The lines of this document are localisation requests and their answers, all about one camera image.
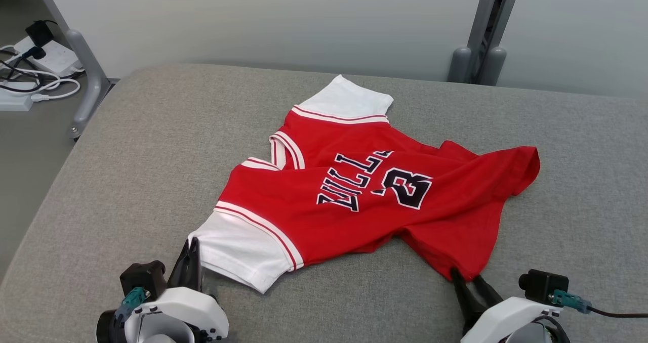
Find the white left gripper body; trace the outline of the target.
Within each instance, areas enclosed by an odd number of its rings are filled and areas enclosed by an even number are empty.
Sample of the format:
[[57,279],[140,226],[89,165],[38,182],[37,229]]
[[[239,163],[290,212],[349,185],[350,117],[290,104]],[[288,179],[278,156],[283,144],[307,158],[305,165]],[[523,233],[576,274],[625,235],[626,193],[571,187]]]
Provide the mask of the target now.
[[97,342],[221,342],[229,321],[212,295],[187,287],[167,288],[156,300],[132,288],[115,310],[104,311]]

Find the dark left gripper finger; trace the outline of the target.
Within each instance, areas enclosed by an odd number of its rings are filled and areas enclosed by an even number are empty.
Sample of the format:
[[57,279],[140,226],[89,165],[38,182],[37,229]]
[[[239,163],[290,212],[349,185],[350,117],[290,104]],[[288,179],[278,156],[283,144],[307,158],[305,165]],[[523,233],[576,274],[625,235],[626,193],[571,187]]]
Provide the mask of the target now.
[[176,260],[176,264],[167,281],[168,288],[187,287],[192,288],[192,251],[189,241],[185,244]]
[[192,238],[190,244],[190,288],[203,292],[202,288],[203,273],[200,255],[200,241],[198,238]]

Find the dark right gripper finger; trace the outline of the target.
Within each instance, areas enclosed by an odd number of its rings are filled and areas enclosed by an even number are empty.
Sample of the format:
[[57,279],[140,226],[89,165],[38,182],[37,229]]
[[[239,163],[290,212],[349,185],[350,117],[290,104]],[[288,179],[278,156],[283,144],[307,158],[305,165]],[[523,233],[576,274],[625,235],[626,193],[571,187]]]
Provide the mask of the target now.
[[462,333],[468,333],[481,316],[481,304],[475,299],[458,268],[451,268],[451,279],[464,319]]
[[476,288],[477,294],[483,300],[483,304],[477,301],[477,299],[474,300],[476,311],[486,311],[504,301],[496,292],[495,288],[486,283],[482,275],[477,275],[473,279],[473,285]]

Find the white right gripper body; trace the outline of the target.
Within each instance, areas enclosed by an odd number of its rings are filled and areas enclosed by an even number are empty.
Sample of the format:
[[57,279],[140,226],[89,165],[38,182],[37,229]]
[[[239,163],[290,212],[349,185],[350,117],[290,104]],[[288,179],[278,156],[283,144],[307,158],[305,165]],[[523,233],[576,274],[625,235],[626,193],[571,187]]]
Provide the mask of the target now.
[[537,318],[553,317],[554,313],[561,312],[562,308],[510,297],[486,309],[460,342],[500,342]]

